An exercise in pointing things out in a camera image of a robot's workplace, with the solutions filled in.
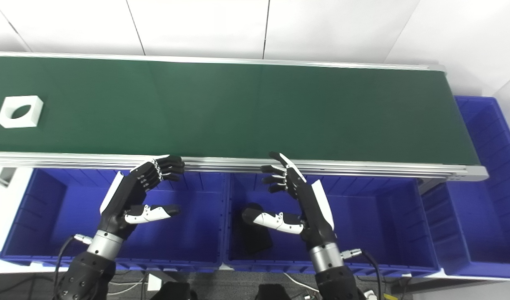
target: blue storage crate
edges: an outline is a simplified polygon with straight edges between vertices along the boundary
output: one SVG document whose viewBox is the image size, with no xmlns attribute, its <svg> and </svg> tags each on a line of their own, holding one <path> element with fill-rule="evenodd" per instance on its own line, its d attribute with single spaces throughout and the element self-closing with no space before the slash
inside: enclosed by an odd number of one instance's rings
<svg viewBox="0 0 510 300">
<path fill-rule="evenodd" d="M 305 243 L 299 235 L 269 230 L 274 246 L 256 255 L 244 249 L 237 223 L 247 203 L 267 211 L 301 213 L 285 192 L 270 194 L 263 174 L 232 174 L 226 219 L 224 263 L 237 271 L 314 273 Z M 438 271 L 425 213 L 415 179 L 337 177 L 321 179 L 331 206 L 340 250 L 362 248 L 375 257 L 383 275 L 411 273 L 425 276 Z M 373 275 L 363 258 L 346 260 L 356 275 Z"/>
<path fill-rule="evenodd" d="M 99 207 L 115 175 L 114 170 L 35 169 L 0 259 L 22 265 L 55 265 L 68 236 L 93 237 L 100 220 Z M 144 203 L 179 204 L 181 213 L 138 225 L 120 250 L 118 268 L 216 270 L 222 263 L 227 179 L 222 173 L 187 172 L 180 182 L 165 181 L 148 192 Z M 72 243 L 62 265 L 86 248 Z"/>
<path fill-rule="evenodd" d="M 510 278 L 510 131 L 494 98 L 456 100 L 490 178 L 424 195 L 436 254 L 448 275 Z"/>
</svg>

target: white block with hole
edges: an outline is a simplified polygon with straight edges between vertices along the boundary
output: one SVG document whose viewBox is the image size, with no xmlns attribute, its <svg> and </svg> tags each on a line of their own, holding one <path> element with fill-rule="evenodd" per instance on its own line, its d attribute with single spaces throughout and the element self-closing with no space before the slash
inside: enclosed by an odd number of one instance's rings
<svg viewBox="0 0 510 300">
<path fill-rule="evenodd" d="M 21 117 L 12 118 L 12 114 L 22 106 L 30 105 L 29 111 Z M 38 96 L 5 97 L 0 110 L 0 125 L 5 128 L 36 127 L 44 103 Z"/>
</svg>

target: robotic arm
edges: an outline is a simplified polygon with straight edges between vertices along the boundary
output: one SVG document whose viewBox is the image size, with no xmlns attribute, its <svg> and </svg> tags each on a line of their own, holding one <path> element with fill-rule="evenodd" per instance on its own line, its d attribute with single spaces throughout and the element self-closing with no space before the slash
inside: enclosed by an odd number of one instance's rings
<svg viewBox="0 0 510 300">
<path fill-rule="evenodd" d="M 162 180 L 179 180 L 184 173 L 179 156 L 165 155 L 135 167 L 129 175 L 120 172 L 100 208 L 101 220 L 88 249 L 70 263 L 68 272 L 55 286 L 57 300 L 104 300 L 116 271 L 114 259 L 137 224 L 177 215 L 177 205 L 142 205 L 146 192 Z"/>
<path fill-rule="evenodd" d="M 333 215 L 321 182 L 308 184 L 295 164 L 283 154 L 270 152 L 270 157 L 283 167 L 263 165 L 261 171 L 273 173 L 262 179 L 271 193 L 286 191 L 297 199 L 302 215 L 264 212 L 247 207 L 242 217 L 248 224 L 258 224 L 279 231 L 299 234 L 306 243 L 316 271 L 316 284 L 323 299 L 360 299 L 351 270 L 344 265 L 333 231 Z"/>
</svg>

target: metal bracket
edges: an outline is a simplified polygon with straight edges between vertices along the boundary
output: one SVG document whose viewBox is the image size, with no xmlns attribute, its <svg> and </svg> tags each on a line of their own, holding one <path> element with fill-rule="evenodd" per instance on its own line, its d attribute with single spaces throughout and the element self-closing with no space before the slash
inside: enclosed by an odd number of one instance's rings
<svg viewBox="0 0 510 300">
<path fill-rule="evenodd" d="M 437 185 L 447 181 L 446 178 L 420 178 L 418 183 L 418 190 L 420 195 L 432 190 Z"/>
</svg>

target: floor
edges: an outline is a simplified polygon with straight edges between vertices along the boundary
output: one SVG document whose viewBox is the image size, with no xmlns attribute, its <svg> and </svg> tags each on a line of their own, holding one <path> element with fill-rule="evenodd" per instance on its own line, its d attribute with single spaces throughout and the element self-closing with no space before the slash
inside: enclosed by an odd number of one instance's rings
<svg viewBox="0 0 510 300">
<path fill-rule="evenodd" d="M 313 275 L 292 274 L 295 280 L 315 287 Z M 0 300 L 49 300 L 51 299 L 53 283 L 53 274 L 37 273 L 31 274 L 11 274 L 0 275 L 0 291 L 12 287 L 20 281 L 27 280 L 21 285 L 0 293 Z M 112 281 L 117 283 L 136 282 L 143 278 L 140 271 L 118 271 Z M 257 293 L 258 285 L 263 283 L 279 283 L 284 286 L 290 297 L 295 296 L 293 300 L 304 299 L 307 290 L 296 285 L 282 273 L 251 273 L 234 271 L 217 271 L 214 273 L 190 273 L 186 274 L 186 279 L 191 288 L 198 294 L 199 300 L 253 300 Z M 374 277 L 360 277 L 357 281 L 358 287 L 363 290 L 376 290 Z M 109 292 L 118 292 L 130 287 L 130 285 L 110 285 Z M 149 299 L 155 292 L 146 292 L 142 298 Z M 140 285 L 124 292 L 123 294 L 108 296 L 108 300 L 140 300 Z M 411 295 L 405 296 L 406 300 L 411 299 Z"/>
</svg>

